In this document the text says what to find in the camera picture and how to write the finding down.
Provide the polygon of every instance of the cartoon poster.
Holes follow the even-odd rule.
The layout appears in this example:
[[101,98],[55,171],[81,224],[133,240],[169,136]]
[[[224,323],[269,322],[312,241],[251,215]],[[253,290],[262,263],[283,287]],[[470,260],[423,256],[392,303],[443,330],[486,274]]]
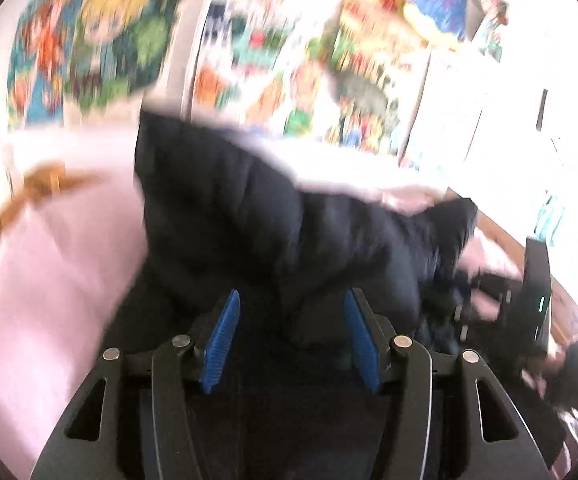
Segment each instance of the cartoon poster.
[[179,1],[33,0],[11,52],[9,127],[102,118],[154,83]]
[[270,137],[322,138],[339,109],[326,94],[333,35],[304,0],[214,0],[198,55],[193,112]]
[[402,18],[345,0],[331,61],[341,114],[326,142],[400,154],[424,81],[426,41]]

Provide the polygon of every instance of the black device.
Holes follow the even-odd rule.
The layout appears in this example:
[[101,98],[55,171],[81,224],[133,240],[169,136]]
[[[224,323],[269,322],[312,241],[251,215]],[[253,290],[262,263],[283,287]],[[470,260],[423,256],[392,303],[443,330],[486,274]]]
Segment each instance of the black device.
[[[105,351],[56,425],[32,480],[207,479],[187,402],[211,394],[220,379],[239,316],[237,298],[232,293],[224,307],[200,318],[190,330],[194,336],[176,336],[142,354]],[[438,389],[445,394],[436,478],[548,478],[522,417],[477,352],[428,352],[375,315],[360,289],[347,293],[344,312],[367,389],[378,396],[401,393],[371,478],[423,478]],[[130,409],[137,405],[146,406],[139,416]]]

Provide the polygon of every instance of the metal bolt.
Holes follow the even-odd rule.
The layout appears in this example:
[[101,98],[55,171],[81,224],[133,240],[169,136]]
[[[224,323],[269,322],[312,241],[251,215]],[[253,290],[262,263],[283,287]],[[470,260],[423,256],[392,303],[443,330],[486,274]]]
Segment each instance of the metal bolt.
[[413,344],[413,341],[405,335],[397,335],[393,338],[393,343],[400,348],[409,348]]
[[462,353],[462,358],[467,363],[477,363],[478,361],[480,361],[480,356],[477,353],[475,353],[473,350],[465,350]]
[[115,346],[111,348],[107,348],[102,357],[105,361],[115,361],[118,357],[120,357],[120,349],[116,348]]
[[184,348],[185,346],[189,346],[191,344],[191,338],[187,334],[182,334],[175,336],[171,342],[176,348]]

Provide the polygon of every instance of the black puffer jacket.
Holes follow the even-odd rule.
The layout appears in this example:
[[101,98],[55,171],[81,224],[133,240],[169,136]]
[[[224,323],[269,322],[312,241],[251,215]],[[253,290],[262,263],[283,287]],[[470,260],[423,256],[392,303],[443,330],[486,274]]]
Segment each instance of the black puffer jacket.
[[351,286],[397,332],[413,333],[419,284],[453,268],[475,204],[455,200],[407,217],[303,192],[228,137],[142,113],[135,170],[149,253],[104,346],[153,348],[232,288],[252,325],[298,348],[346,338],[342,295]]

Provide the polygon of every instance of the pink bedsheet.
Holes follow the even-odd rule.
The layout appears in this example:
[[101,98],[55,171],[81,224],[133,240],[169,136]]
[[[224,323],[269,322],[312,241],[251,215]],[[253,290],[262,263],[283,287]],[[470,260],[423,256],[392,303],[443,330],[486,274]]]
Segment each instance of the pink bedsheet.
[[[370,192],[368,200],[416,212],[431,204],[415,189]],[[96,358],[146,254],[142,198],[128,174],[28,207],[0,243],[0,457],[26,480]],[[476,231],[460,266],[517,276],[502,249]],[[495,316],[498,306],[480,301]]]

